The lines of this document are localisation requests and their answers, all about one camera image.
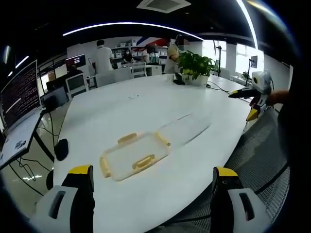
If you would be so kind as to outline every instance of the window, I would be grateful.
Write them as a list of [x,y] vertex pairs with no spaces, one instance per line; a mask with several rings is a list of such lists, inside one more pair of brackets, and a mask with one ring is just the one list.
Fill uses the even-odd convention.
[[[227,43],[225,41],[215,40],[215,46],[221,46],[221,59],[220,59],[220,67],[225,68],[226,64],[226,51],[227,51]],[[204,40],[203,41],[203,51],[202,55],[213,59],[214,61],[219,60],[219,49],[214,48],[214,42],[212,40]]]
[[235,65],[235,72],[242,74],[244,71],[248,71],[249,59],[252,56],[258,56],[257,68],[250,67],[249,75],[252,76],[254,71],[263,71],[264,55],[263,51],[255,48],[237,44],[237,60]]

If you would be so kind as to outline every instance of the black ceiling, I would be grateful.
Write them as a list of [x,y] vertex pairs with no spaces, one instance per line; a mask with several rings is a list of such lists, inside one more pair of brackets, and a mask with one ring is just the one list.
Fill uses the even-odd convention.
[[[1,13],[0,46],[10,45],[17,57],[30,55],[43,61],[66,51],[66,47],[117,36],[174,38],[177,32],[135,25],[98,27],[63,37],[81,27],[106,22],[145,22],[189,33],[229,33],[250,37],[247,21],[235,0],[188,0],[191,5],[170,14],[137,9],[141,0],[68,1],[33,0],[6,2]],[[254,21],[258,41],[288,53],[284,37],[256,8],[244,3]]]

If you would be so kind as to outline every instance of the ceiling light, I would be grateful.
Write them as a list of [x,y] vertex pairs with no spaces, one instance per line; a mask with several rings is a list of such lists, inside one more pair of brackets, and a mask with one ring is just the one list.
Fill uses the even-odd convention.
[[240,8],[243,11],[243,14],[247,20],[248,26],[251,30],[252,36],[253,36],[253,40],[254,40],[254,44],[255,44],[255,48],[258,49],[258,43],[257,43],[257,38],[256,38],[256,34],[255,34],[255,29],[251,20],[251,17],[249,16],[249,13],[244,5],[244,3],[242,2],[242,0],[237,0],[238,5],[240,6]]
[[23,60],[21,60],[21,61],[16,65],[15,69],[16,69],[17,67],[19,67],[19,66],[20,66],[24,61],[26,61],[28,58],[29,58],[29,56],[27,56],[27,57],[25,57]]
[[153,26],[153,27],[165,28],[165,29],[173,30],[173,31],[176,31],[176,32],[179,32],[179,33],[183,33],[183,34],[186,34],[186,35],[190,35],[190,36],[193,36],[193,37],[195,37],[195,38],[197,38],[199,40],[204,41],[204,39],[202,39],[202,38],[200,38],[200,37],[198,37],[196,35],[184,32],[184,31],[176,29],[176,28],[170,28],[170,27],[166,27],[166,26],[162,26],[162,25],[157,25],[157,24],[151,24],[151,23],[135,23],[135,22],[117,22],[117,23],[96,24],[96,25],[92,25],[92,26],[88,26],[88,27],[84,27],[84,28],[79,28],[79,29],[73,30],[71,32],[63,34],[63,36],[66,36],[66,35],[69,35],[69,34],[72,34],[72,33],[76,33],[78,31],[82,31],[82,30],[89,29],[89,28],[96,28],[96,27],[110,26],[110,25],[120,25],[120,24],[135,24],[135,25],[144,25],[144,26]]

